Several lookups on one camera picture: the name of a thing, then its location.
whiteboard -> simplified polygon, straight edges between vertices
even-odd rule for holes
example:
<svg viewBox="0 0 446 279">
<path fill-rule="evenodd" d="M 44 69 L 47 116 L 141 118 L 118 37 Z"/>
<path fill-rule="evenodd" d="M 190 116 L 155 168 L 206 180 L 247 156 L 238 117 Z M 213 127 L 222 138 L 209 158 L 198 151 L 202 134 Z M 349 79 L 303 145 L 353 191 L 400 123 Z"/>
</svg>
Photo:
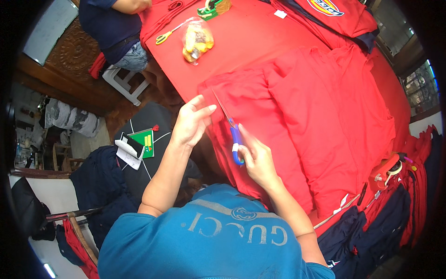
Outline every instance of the whiteboard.
<svg viewBox="0 0 446 279">
<path fill-rule="evenodd" d="M 34 27 L 23 52 L 43 66 L 57 40 L 77 16 L 78 8 L 73 2 L 54 0 Z"/>
</svg>

snack in plastic bag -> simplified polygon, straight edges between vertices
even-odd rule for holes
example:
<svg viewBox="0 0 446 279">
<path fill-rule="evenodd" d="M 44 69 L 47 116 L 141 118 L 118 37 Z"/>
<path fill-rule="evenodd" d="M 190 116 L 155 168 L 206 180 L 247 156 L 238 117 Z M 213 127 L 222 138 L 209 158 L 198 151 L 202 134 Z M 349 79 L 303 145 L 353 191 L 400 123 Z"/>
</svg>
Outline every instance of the snack in plastic bag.
<svg viewBox="0 0 446 279">
<path fill-rule="evenodd" d="M 214 37 L 207 23 L 199 17 L 187 19 L 181 26 L 183 57 L 193 65 L 214 46 Z"/>
</svg>

green notebook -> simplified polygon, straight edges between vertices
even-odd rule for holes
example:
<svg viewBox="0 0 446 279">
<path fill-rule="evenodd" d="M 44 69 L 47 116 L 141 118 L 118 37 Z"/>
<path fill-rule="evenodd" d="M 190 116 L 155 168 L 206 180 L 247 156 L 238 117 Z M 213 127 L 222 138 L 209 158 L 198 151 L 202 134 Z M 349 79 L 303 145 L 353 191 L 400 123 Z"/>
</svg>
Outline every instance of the green notebook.
<svg viewBox="0 0 446 279">
<path fill-rule="evenodd" d="M 153 130 L 152 129 L 147 129 L 147 130 L 140 131 L 137 133 L 131 133 L 128 136 L 145 146 L 144 155 L 142 156 L 143 159 L 151 158 L 154 156 L 154 153 L 153 153 Z"/>
</svg>

hand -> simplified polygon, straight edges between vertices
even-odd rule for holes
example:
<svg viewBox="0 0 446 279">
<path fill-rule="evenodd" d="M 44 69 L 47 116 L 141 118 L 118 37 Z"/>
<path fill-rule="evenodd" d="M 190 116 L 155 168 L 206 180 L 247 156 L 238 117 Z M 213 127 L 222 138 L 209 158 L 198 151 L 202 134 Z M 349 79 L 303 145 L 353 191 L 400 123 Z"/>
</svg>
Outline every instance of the hand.
<svg viewBox="0 0 446 279">
<path fill-rule="evenodd" d="M 239 152 L 245 160 L 248 175 L 263 189 L 267 190 L 270 185 L 281 182 L 274 167 L 271 149 L 251 135 L 243 125 L 239 124 L 239 131 L 246 146 L 240 145 Z"/>
<path fill-rule="evenodd" d="M 216 105 L 205 106 L 203 95 L 198 95 L 181 107 L 172 132 L 172 142 L 192 149 L 212 123 L 211 114 Z"/>
</svg>

blue t-shirt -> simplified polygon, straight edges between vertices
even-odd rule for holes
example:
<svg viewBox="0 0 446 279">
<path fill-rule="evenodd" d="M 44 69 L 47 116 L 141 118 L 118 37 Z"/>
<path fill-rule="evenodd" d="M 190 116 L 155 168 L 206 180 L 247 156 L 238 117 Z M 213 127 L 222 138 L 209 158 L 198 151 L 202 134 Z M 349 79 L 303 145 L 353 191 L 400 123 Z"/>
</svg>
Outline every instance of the blue t-shirt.
<svg viewBox="0 0 446 279">
<path fill-rule="evenodd" d="M 116 43 L 138 34 L 141 31 L 141 19 L 137 14 L 129 15 L 111 6 L 117 0 L 81 0 L 79 3 L 79 22 L 82 29 L 95 39 L 103 50 L 105 59 L 117 63 L 139 39 L 128 44 L 106 50 Z"/>
<path fill-rule="evenodd" d="M 158 218 L 123 214 L 99 253 L 100 278 L 335 278 L 302 260 L 288 223 L 237 194 L 214 184 Z"/>
</svg>

